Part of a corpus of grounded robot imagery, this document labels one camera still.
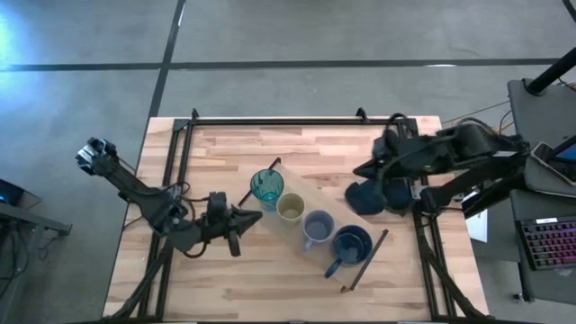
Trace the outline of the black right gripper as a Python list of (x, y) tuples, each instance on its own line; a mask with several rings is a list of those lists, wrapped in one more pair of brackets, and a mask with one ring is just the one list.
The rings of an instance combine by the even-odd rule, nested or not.
[(400, 145), (396, 157), (386, 157), (383, 155), (383, 135), (373, 142), (373, 159), (370, 159), (356, 167), (353, 173), (363, 178), (390, 179), (400, 177), (411, 177), (410, 171), (402, 165), (400, 158), (409, 151), (410, 138), (402, 138), (400, 135)]

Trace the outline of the white paper sheet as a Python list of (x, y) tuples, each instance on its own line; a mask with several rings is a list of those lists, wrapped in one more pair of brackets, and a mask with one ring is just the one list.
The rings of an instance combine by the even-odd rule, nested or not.
[(465, 220), (470, 239), (488, 242), (488, 211), (484, 210)]

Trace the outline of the dark blue mug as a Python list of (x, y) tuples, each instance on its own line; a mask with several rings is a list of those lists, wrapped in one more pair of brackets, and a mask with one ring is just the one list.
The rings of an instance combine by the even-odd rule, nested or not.
[(341, 266), (361, 264), (373, 249), (373, 245), (372, 238), (364, 228), (357, 225), (340, 228), (330, 244), (335, 260), (326, 270), (324, 277), (330, 278)]

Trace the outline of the dark blue cloth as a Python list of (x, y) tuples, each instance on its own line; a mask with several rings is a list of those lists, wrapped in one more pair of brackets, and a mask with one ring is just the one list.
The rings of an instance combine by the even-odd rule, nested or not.
[(410, 186), (403, 178), (382, 181), (368, 179), (361, 184), (353, 182), (345, 190), (345, 200), (361, 216), (383, 211), (404, 216), (413, 204)]

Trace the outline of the backlit rainbow keyboard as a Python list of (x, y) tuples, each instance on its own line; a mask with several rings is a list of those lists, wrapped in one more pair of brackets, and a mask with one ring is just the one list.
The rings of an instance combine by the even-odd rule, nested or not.
[(516, 220), (516, 226), (532, 270), (576, 267), (576, 213)]

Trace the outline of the grey ceramic mug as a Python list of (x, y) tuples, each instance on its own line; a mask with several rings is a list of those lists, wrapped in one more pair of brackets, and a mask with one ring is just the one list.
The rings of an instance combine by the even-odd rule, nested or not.
[(304, 251), (309, 251), (314, 245), (327, 242), (335, 231), (334, 218), (323, 210), (314, 210), (302, 220), (302, 232), (305, 237)]

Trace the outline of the tablet with blue screen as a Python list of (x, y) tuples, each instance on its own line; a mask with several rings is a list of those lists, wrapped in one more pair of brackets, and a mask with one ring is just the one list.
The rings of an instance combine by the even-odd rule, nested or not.
[(554, 148), (550, 159), (566, 164), (576, 164), (576, 135)]

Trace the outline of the smartphone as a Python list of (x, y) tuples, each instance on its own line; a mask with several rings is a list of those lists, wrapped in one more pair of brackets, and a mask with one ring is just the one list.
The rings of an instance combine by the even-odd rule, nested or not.
[(541, 166), (546, 167), (565, 183), (576, 186), (576, 164), (566, 164), (550, 159), (554, 148), (544, 142), (538, 143), (531, 151), (530, 156)]

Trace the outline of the black pole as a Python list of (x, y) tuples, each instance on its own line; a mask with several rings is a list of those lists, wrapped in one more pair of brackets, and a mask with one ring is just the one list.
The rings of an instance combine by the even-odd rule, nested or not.
[(525, 89), (531, 94), (539, 96), (555, 80), (562, 77), (565, 73), (576, 67), (576, 47), (559, 58), (546, 71), (532, 81), (524, 80)]

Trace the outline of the grey side table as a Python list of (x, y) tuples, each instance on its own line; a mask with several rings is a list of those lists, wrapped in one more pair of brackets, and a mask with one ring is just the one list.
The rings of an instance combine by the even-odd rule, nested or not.
[[(544, 142), (555, 148), (576, 135), (576, 92), (550, 85), (540, 96), (530, 94), (521, 80), (508, 82), (508, 96), (517, 134), (531, 147)], [(529, 157), (524, 171), (526, 187), (543, 194), (576, 198), (570, 185)]]

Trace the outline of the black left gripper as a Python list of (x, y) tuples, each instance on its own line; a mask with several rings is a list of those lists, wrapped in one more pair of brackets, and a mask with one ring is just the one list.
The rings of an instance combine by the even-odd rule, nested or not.
[(219, 220), (202, 229), (202, 241), (205, 245), (209, 245), (213, 239), (223, 237), (228, 241), (230, 254), (233, 257), (239, 257), (241, 255), (240, 235), (255, 225), (262, 216), (261, 211), (231, 208), (224, 220)]

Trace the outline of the black aluminium table frame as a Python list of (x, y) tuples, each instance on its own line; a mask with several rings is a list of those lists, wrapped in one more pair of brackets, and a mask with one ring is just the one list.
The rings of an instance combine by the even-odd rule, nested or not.
[[(344, 204), (352, 171), (369, 158), (384, 123), (358, 116), (198, 118), (185, 162), (189, 195), (198, 212), (205, 208), (199, 200), (214, 191), (240, 203), (250, 177), (279, 161)], [(341, 293), (339, 281), (257, 224), (242, 236), (238, 257), (222, 239), (197, 247), (198, 258), (174, 253), (148, 305), (127, 323), (429, 320), (425, 282), (436, 275), (420, 262), (413, 219), (382, 213), (367, 221), (389, 233), (351, 292)]]

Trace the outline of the cream ceramic cup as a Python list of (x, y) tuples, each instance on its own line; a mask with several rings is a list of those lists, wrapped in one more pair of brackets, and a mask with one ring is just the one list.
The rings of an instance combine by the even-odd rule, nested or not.
[(297, 193), (285, 193), (277, 201), (276, 210), (281, 222), (293, 227), (305, 212), (305, 201)]

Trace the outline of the dark grey low desk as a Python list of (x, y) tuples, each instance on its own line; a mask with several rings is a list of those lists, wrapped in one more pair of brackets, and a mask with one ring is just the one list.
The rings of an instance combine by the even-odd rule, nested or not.
[(518, 234), (516, 221), (576, 213), (576, 199), (514, 190), (510, 193), (519, 245), (522, 294), (527, 301), (546, 300), (576, 305), (576, 267), (534, 271)]

